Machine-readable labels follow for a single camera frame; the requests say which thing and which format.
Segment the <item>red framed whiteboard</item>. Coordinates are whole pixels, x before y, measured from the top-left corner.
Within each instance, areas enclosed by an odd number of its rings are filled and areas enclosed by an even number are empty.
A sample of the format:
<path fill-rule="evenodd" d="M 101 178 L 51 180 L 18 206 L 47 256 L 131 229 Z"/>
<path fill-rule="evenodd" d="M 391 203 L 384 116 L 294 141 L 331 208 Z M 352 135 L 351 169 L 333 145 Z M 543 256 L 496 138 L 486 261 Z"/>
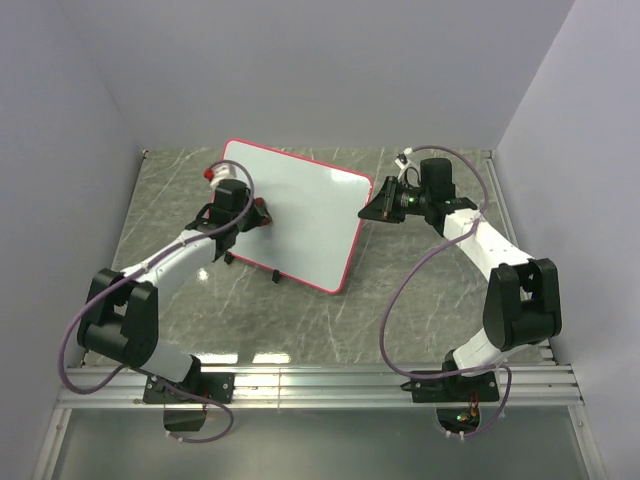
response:
<path fill-rule="evenodd" d="M 272 222 L 237 238 L 231 254 L 320 291 L 344 285 L 374 182 L 359 172 L 240 139 L 225 160 L 251 174 Z"/>

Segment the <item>red whiteboard eraser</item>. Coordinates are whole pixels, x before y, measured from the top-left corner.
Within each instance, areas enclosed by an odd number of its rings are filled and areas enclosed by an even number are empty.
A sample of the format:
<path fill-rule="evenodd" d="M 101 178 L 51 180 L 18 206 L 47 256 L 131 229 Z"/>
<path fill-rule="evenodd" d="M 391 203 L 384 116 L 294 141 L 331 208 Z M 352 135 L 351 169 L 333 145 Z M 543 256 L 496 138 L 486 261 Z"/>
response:
<path fill-rule="evenodd" d="M 253 202 L 255 223 L 259 227 L 267 226 L 272 223 L 266 201 L 262 197 L 257 197 Z"/>

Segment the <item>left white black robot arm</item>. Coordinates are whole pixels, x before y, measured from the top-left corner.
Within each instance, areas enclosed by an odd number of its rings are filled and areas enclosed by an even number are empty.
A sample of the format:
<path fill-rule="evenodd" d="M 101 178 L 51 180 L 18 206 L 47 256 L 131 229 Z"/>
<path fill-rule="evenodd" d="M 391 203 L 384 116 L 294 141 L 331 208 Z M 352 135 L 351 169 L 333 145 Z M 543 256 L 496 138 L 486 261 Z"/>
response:
<path fill-rule="evenodd" d="M 180 402 L 204 392 L 201 362 L 161 341 L 161 300 L 199 269 L 226 257 L 240 234 L 272 221 L 243 165 L 218 161 L 207 169 L 206 177 L 213 197 L 195 219 L 151 257 L 121 271 L 99 271 L 86 304 L 66 331 L 84 350 L 117 362 L 119 368 L 167 382 L 167 390 Z"/>

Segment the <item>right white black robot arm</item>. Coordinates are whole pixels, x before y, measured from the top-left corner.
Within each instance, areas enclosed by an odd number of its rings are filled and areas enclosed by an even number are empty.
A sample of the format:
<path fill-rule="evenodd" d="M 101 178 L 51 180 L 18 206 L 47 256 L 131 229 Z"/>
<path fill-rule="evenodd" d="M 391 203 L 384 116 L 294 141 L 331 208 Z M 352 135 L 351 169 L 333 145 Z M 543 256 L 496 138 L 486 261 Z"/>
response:
<path fill-rule="evenodd" d="M 501 235 L 470 199 L 459 197 L 450 160 L 420 162 L 419 182 L 389 176 L 358 213 L 362 220 L 399 224 L 419 216 L 444 240 L 419 263 L 457 246 L 487 280 L 482 327 L 451 353 L 453 365 L 442 372 L 444 393 L 466 398 L 476 376 L 500 366 L 512 353 L 557 336 L 562 329 L 559 278 L 549 259 L 535 259 Z"/>

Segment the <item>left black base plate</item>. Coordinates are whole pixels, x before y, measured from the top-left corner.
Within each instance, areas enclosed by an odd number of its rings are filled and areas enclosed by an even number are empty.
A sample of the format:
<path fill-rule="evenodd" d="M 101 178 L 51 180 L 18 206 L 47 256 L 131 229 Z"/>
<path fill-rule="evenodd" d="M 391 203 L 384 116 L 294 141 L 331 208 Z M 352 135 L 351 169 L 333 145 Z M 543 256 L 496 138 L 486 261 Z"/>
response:
<path fill-rule="evenodd" d="M 233 398 L 235 375 L 231 372 L 202 372 L 186 382 L 176 383 L 158 376 L 148 376 L 143 393 L 144 404 L 193 403 L 192 396 L 222 404 Z"/>

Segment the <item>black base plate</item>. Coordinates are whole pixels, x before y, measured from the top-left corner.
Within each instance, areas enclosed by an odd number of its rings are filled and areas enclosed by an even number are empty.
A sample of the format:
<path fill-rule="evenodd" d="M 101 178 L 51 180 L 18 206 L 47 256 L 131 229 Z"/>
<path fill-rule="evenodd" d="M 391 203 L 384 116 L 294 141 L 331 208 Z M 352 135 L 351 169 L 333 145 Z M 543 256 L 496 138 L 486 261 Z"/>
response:
<path fill-rule="evenodd" d="M 480 402 L 496 402 L 500 399 L 498 382 L 493 372 L 476 376 L 414 380 L 400 386 L 411 395 L 413 403 L 463 403 L 472 399 Z"/>
<path fill-rule="evenodd" d="M 202 372 L 186 382 L 176 383 L 158 376 L 148 376 L 143 393 L 144 404 L 193 403 L 192 396 L 222 404 L 233 398 L 235 375 L 231 372 Z"/>

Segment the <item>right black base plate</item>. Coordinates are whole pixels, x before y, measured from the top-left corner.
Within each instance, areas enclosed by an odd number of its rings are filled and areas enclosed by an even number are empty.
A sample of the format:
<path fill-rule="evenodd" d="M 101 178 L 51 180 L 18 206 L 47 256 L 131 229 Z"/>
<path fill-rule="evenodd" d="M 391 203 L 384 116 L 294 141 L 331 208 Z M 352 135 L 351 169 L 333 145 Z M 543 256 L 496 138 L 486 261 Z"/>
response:
<path fill-rule="evenodd" d="M 414 380 L 400 386 L 411 395 L 413 403 L 463 403 L 472 399 L 480 402 L 496 402 L 500 399 L 498 382 L 493 372 L 476 376 Z"/>

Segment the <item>aluminium mounting rail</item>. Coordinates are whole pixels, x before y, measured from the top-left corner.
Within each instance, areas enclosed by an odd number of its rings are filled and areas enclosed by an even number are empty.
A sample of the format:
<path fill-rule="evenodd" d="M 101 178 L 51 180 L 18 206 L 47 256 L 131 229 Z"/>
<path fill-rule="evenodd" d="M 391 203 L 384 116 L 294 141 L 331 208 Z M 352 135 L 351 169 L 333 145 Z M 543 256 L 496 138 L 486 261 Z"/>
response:
<path fill-rule="evenodd" d="M 411 395 L 401 390 L 406 379 L 382 365 L 206 365 L 206 373 L 235 375 L 231 407 L 239 409 L 370 409 L 413 408 Z M 569 366 L 516 365 L 507 405 L 578 406 L 584 403 Z M 60 408 L 145 408 L 145 378 L 121 371 L 107 386 L 91 395 L 66 388 L 58 394 Z"/>

